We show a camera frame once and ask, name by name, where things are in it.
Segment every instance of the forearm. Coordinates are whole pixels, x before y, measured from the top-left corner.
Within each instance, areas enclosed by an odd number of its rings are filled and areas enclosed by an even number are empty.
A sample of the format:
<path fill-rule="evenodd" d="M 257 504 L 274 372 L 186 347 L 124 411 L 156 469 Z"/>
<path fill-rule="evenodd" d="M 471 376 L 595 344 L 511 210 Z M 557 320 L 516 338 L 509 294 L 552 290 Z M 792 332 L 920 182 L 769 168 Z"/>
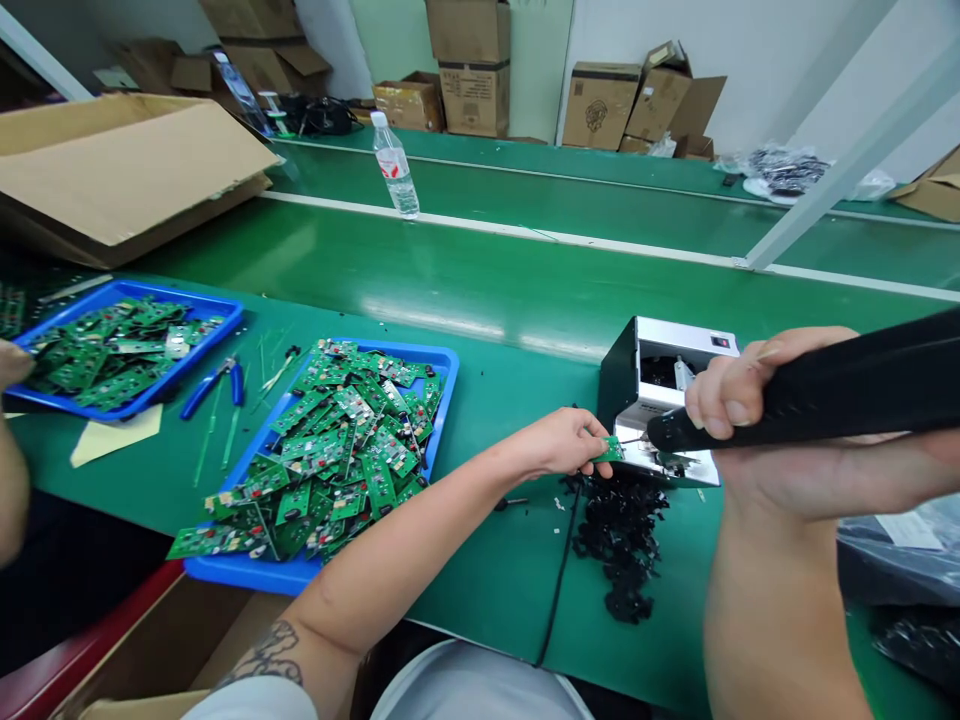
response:
<path fill-rule="evenodd" d="M 363 532 L 285 615 L 363 655 L 399 622 L 517 482 L 494 446 Z"/>
<path fill-rule="evenodd" d="M 20 554 L 30 502 L 27 463 L 2 410 L 0 402 L 0 568 L 9 565 Z"/>
<path fill-rule="evenodd" d="M 847 644 L 836 523 L 728 496 L 705 627 L 717 720 L 870 718 Z"/>

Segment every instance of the fingernail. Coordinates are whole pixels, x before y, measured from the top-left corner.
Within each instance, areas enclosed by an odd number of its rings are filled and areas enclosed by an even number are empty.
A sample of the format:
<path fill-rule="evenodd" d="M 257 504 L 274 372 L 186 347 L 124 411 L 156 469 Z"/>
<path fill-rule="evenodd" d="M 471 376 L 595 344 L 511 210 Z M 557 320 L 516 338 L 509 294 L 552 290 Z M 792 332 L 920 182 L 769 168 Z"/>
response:
<path fill-rule="evenodd" d="M 730 422 L 736 427 L 743 427 L 750 424 L 750 415 L 743 403 L 737 402 L 736 400 L 728 400 L 724 403 L 724 407 L 727 409 L 727 417 L 730 418 Z"/>
<path fill-rule="evenodd" d="M 717 418 L 707 418 L 707 432 L 717 440 L 726 440 L 730 436 L 727 424 Z"/>
<path fill-rule="evenodd" d="M 783 350 L 783 343 L 779 340 L 772 340 L 763 346 L 763 350 L 757 355 L 757 360 L 763 360 L 764 358 L 776 355 L 781 350 Z"/>
<path fill-rule="evenodd" d="M 693 423 L 693 426 L 697 430 L 703 430 L 703 418 L 700 417 L 700 408 L 698 408 L 696 405 L 688 405 L 687 416 L 690 418 L 690 422 Z"/>

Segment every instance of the white shirt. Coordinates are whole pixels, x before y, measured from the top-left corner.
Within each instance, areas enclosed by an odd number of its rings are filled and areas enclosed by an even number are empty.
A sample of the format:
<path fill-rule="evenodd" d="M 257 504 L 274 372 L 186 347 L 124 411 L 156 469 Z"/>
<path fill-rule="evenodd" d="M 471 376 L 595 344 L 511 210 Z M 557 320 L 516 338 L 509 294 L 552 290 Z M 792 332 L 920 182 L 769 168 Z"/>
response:
<path fill-rule="evenodd" d="M 593 720 L 570 682 L 546 670 L 459 640 L 411 660 L 370 720 Z M 239 680 L 211 694 L 184 720 L 317 720 L 310 696 L 271 675 Z"/>

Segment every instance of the hand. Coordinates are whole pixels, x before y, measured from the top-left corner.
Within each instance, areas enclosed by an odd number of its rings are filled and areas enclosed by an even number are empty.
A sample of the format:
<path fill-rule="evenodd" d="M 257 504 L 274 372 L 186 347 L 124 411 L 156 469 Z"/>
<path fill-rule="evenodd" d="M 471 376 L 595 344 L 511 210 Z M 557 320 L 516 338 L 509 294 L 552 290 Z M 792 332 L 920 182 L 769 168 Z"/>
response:
<path fill-rule="evenodd" d="M 508 458 L 520 471 L 522 480 L 535 480 L 552 473 L 573 475 L 577 470 L 593 475 L 590 459 L 609 449 L 601 440 L 609 436 L 589 410 L 560 408 L 497 443 L 491 450 Z M 610 463 L 597 463 L 596 471 L 602 477 L 613 477 Z"/>
<path fill-rule="evenodd" d="M 12 342 L 0 340 L 0 392 L 23 382 L 33 371 L 33 357 Z"/>
<path fill-rule="evenodd" d="M 727 439 L 760 419 L 763 386 L 779 366 L 856 335 L 842 327 L 787 330 L 751 343 L 740 358 L 714 358 L 687 389 L 687 413 Z M 960 491 L 960 430 L 733 448 L 713 457 L 734 502 L 804 521 L 906 512 Z"/>

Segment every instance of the blue plastic tray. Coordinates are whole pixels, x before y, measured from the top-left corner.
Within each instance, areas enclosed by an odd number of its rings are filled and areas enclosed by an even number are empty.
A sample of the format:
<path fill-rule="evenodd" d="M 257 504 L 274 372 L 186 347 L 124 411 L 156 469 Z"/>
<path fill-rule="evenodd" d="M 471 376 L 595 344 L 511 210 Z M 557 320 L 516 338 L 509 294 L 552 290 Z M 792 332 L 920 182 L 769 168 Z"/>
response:
<path fill-rule="evenodd" d="M 430 347 L 427 345 L 406 345 L 403 343 L 373 342 L 371 340 L 358 340 L 356 338 L 335 338 L 341 342 L 354 341 L 363 351 L 383 350 L 388 355 L 393 355 L 401 360 L 410 362 L 429 363 L 437 374 L 444 379 L 443 397 L 440 399 L 440 406 L 437 408 L 437 416 L 433 421 L 433 435 L 430 443 L 427 445 L 427 469 L 423 471 L 423 476 L 429 481 L 433 471 L 434 460 L 437 457 L 437 448 L 440 447 L 440 440 L 443 436 L 444 420 L 447 417 L 447 409 L 450 407 L 450 398 L 453 396 L 453 387 L 457 382 L 457 371 L 460 369 L 460 360 L 453 350 L 441 347 Z M 300 367 L 303 372 L 311 358 L 307 358 Z M 290 383 L 290 387 L 296 382 L 296 378 Z M 402 394 L 406 394 L 406 388 L 398 388 Z M 423 393 L 423 380 L 418 378 L 410 390 L 416 390 Z M 227 478 L 223 490 L 230 490 L 239 483 L 243 482 L 247 475 L 247 467 L 253 460 L 255 453 L 263 451 L 269 453 L 270 446 L 277 440 L 277 433 L 270 429 L 273 423 L 280 415 L 291 405 L 297 402 L 298 398 L 287 392 L 277 402 L 276 407 L 270 413 L 270 416 L 264 422 L 263 427 L 257 432 L 250 446 L 246 449 L 240 458 L 240 462 L 234 467 L 233 472 Z M 184 561 L 187 575 L 198 580 L 207 580 L 210 582 L 221 583 L 223 585 L 236 585 L 238 587 L 251 588 L 263 592 L 279 593 L 281 595 L 299 595 L 314 576 L 320 572 L 323 567 L 323 560 L 318 556 L 309 562 L 305 559 L 304 551 L 300 552 L 293 560 L 285 563 L 274 563 L 268 560 L 254 560 L 247 555 L 229 555 L 221 557 L 199 557 L 189 558 Z"/>
<path fill-rule="evenodd" d="M 153 398 L 171 383 L 174 383 L 187 370 L 202 358 L 214 345 L 223 340 L 230 331 L 240 322 L 243 315 L 243 305 L 233 300 L 224 300 L 223 298 L 210 297 L 209 295 L 198 295 L 196 293 L 183 292 L 172 288 L 165 288 L 160 285 L 147 285 L 146 283 L 133 282 L 132 280 L 114 280 L 104 285 L 99 290 L 90 293 L 85 298 L 64 308 L 61 312 L 38 325 L 30 332 L 24 333 L 14 342 L 23 348 L 29 348 L 33 339 L 42 335 L 50 328 L 58 325 L 65 325 L 73 322 L 84 313 L 91 310 L 109 307 L 120 302 L 124 298 L 139 299 L 147 295 L 152 295 L 155 300 L 161 302 L 176 302 L 184 305 L 190 305 L 193 309 L 187 313 L 188 320 L 207 320 L 219 315 L 224 318 L 223 324 L 210 333 L 203 341 L 190 350 L 190 354 L 183 360 L 174 365 L 165 375 L 157 380 L 153 385 L 147 388 L 143 393 L 130 401 L 129 404 L 111 410 L 110 412 L 101 412 L 92 407 L 80 407 L 72 399 L 66 397 L 57 397 L 45 393 L 31 390 L 24 385 L 14 385 L 7 393 L 16 397 L 26 398 L 42 405 L 66 410 L 74 415 L 82 415 L 99 422 L 112 422 L 114 420 L 123 420 L 132 417 L 139 412 L 143 412 L 153 404 Z"/>

